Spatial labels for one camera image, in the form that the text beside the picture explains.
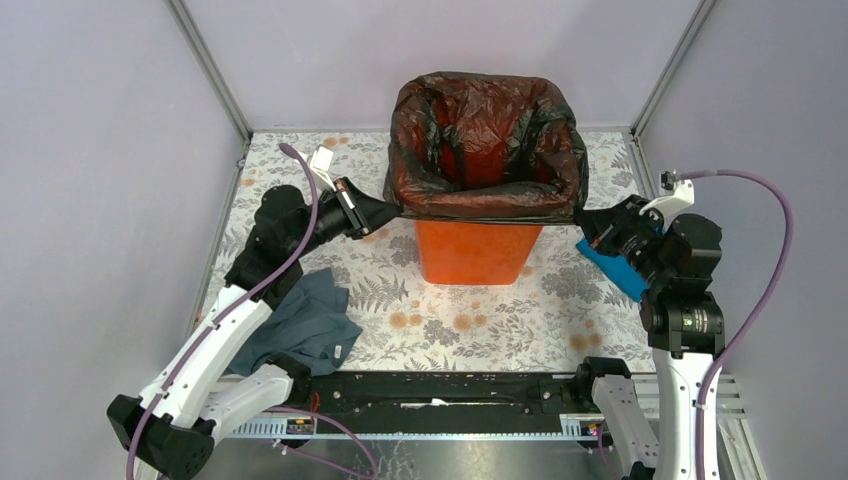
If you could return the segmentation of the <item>black plastic trash bag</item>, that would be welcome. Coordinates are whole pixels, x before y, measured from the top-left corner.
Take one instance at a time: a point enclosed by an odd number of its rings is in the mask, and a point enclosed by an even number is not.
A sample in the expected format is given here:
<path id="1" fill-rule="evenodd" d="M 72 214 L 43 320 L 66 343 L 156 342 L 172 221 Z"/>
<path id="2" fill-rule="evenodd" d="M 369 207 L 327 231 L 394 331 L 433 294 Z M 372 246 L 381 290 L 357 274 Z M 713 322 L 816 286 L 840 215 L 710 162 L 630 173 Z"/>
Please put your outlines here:
<path id="1" fill-rule="evenodd" d="M 571 224 L 588 149 L 561 90 L 540 77 L 440 71 L 398 91 L 385 201 L 410 219 Z"/>

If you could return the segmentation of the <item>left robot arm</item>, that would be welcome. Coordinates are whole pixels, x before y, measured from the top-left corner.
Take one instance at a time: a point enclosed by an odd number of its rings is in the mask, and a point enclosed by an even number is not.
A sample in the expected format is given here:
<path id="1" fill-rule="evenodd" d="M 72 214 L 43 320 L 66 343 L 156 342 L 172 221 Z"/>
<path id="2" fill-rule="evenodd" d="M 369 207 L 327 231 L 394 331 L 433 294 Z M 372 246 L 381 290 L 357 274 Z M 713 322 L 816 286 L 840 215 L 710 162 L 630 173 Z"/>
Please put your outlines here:
<path id="1" fill-rule="evenodd" d="M 243 251 L 213 307 L 162 372 L 138 395 L 117 395 L 107 418 L 127 450 L 129 479 L 192 479 L 216 444 L 278 405 L 309 401 L 307 380 L 265 364 L 215 394 L 212 389 L 249 337 L 301 278 L 299 259 L 340 235 L 361 239 L 399 217 L 400 207 L 370 197 L 347 178 L 312 199 L 291 185 L 262 197 Z"/>

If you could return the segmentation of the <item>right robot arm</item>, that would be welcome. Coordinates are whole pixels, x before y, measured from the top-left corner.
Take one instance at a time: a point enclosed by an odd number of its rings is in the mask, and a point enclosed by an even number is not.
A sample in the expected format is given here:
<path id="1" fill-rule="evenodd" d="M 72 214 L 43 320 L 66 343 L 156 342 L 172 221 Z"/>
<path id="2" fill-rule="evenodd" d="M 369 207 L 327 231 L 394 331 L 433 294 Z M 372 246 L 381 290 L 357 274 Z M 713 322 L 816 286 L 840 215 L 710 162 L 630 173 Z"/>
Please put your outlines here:
<path id="1" fill-rule="evenodd" d="M 700 393 L 716 394 L 708 370 L 725 348 L 725 322 L 708 288 L 722 251 L 720 227 L 684 213 L 669 225 L 646 199 L 632 195 L 599 210 L 576 210 L 575 222 L 595 252 L 620 256 L 646 282 L 639 302 L 655 361 L 659 429 L 638 405 L 625 362 L 588 356 L 572 389 L 583 410 L 604 417 L 625 479 L 694 479 L 699 467 L 717 475 L 715 424 Z"/>

